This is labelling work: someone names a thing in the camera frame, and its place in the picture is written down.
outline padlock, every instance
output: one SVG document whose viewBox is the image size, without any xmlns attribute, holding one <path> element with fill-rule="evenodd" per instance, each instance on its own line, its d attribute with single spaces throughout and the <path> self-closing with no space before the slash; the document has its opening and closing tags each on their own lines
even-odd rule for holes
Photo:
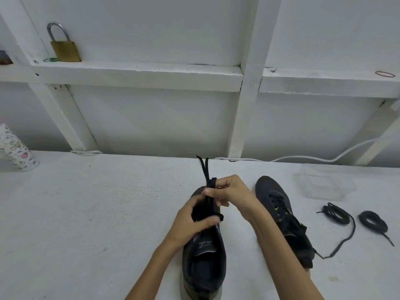
<svg viewBox="0 0 400 300">
<path fill-rule="evenodd" d="M 53 25 L 58 26 L 59 28 L 61 28 L 61 30 L 64 32 L 64 35 L 67 38 L 67 41 L 56 41 L 56 39 L 54 39 L 53 33 L 51 32 L 51 27 Z M 47 32 L 49 33 L 49 36 L 51 38 L 51 46 L 53 47 L 54 52 L 57 55 L 57 58 L 59 61 L 61 62 L 81 62 L 82 59 L 80 58 L 79 52 L 76 48 L 75 42 L 72 42 L 67 30 L 65 30 L 65 28 L 57 22 L 50 22 L 47 25 Z"/>
</svg>

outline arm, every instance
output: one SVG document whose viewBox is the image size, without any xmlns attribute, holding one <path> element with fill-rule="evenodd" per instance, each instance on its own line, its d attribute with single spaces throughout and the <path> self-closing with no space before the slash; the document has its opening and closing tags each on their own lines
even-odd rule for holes
<svg viewBox="0 0 400 300">
<path fill-rule="evenodd" d="M 154 251 L 149 263 L 139 277 L 125 300 L 154 300 L 168 264 L 174 255 L 195 234 L 219 223 L 217 216 L 208 217 L 199 222 L 193 222 L 193 207 L 204 196 L 194 196 L 178 211 L 175 221 L 165 239 Z"/>
<path fill-rule="evenodd" d="M 256 232 L 268 269 L 280 300 L 323 300 L 272 216 L 237 176 L 218 179 L 218 189 L 206 188 L 203 193 L 219 199 L 220 204 L 235 205 Z"/>
</svg>

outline white cable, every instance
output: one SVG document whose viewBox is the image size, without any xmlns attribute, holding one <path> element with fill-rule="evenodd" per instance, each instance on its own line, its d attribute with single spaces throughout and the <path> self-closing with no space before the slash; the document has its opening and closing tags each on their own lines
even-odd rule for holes
<svg viewBox="0 0 400 300">
<path fill-rule="evenodd" d="M 88 154 L 102 154 L 101 151 L 99 150 L 89 150 L 89 151 L 84 151 L 84 150 L 70 150 L 70 152 L 78 155 L 88 155 Z"/>
<path fill-rule="evenodd" d="M 279 161 L 279 160 L 282 160 L 282 159 L 288 159 L 288 158 L 303 158 L 303 159 L 312 159 L 312 160 L 317 160 L 317 161 L 332 163 L 332 162 L 335 162 L 335 161 L 339 160 L 339 159 L 340 159 L 341 157 L 343 157 L 345 154 L 347 154 L 348 152 L 350 152 L 350 151 L 356 149 L 357 147 L 360 147 L 360 146 L 362 146 L 362 145 L 364 145 L 364 144 L 372 143 L 372 142 L 375 142 L 375 141 L 384 140 L 384 139 L 393 137 L 393 136 L 395 136 L 395 135 L 397 135 L 397 133 L 394 133 L 394 134 L 391 134 L 391 135 L 388 135 L 388 136 L 384 136 L 384 137 L 379 137 L 379 138 L 375 138 L 375 139 L 370 139 L 370 140 L 367 140 L 367 141 L 358 143 L 358 144 L 356 144 L 356 145 L 354 145 L 354 146 L 348 148 L 347 150 L 343 151 L 339 156 L 337 156 L 336 158 L 331 159 L 331 160 L 321 159 L 321 158 L 317 158 L 317 157 L 310 157 L 310 156 L 285 156 L 285 157 L 280 157 L 280 158 L 278 158 L 278 159 L 272 160 L 272 161 L 270 161 L 270 162 L 276 162 L 276 161 Z M 233 160 L 233 161 L 261 161 L 261 162 L 264 162 L 264 161 L 262 161 L 262 160 L 249 159 L 249 158 L 226 158 L 226 157 L 224 158 L 224 157 L 218 157 L 218 158 L 215 158 L 215 159 L 217 159 L 217 160 Z"/>
</svg>

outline metal shackle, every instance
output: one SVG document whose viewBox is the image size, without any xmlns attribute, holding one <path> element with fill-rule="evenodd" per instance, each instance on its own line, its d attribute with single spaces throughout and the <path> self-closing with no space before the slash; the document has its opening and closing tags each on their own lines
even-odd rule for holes
<svg viewBox="0 0 400 300">
<path fill-rule="evenodd" d="M 51 39 L 52 41 L 55 41 L 55 40 L 56 40 L 56 39 L 54 39 L 53 33 L 51 32 L 51 27 L 52 27 L 53 25 L 56 25 L 56 26 L 58 26 L 59 28 L 61 28 L 61 30 L 63 31 L 65 37 L 67 38 L 67 41 L 68 41 L 68 42 L 71 42 L 71 38 L 70 38 L 70 36 L 68 35 L 67 30 L 64 28 L 64 26 L 62 26 L 60 23 L 54 22 L 54 21 L 51 21 L 51 22 L 47 25 L 47 32 L 49 33 L 50 39 Z"/>
</svg>

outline shoe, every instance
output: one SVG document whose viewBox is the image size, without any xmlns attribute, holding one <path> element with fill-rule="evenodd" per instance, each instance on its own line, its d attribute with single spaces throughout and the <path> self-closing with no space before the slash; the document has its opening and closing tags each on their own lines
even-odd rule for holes
<svg viewBox="0 0 400 300">
<path fill-rule="evenodd" d="M 198 188 L 192 196 L 202 193 Z M 193 221 L 222 216 L 214 199 L 206 197 L 192 212 Z M 181 293 L 193 300 L 220 299 L 226 274 L 226 252 L 219 224 L 196 234 L 183 248 Z"/>
<path fill-rule="evenodd" d="M 256 197 L 271 214 L 303 268 L 312 268 L 315 252 L 306 236 L 307 227 L 293 215 L 282 187 L 271 177 L 262 176 L 256 183 Z"/>
</svg>

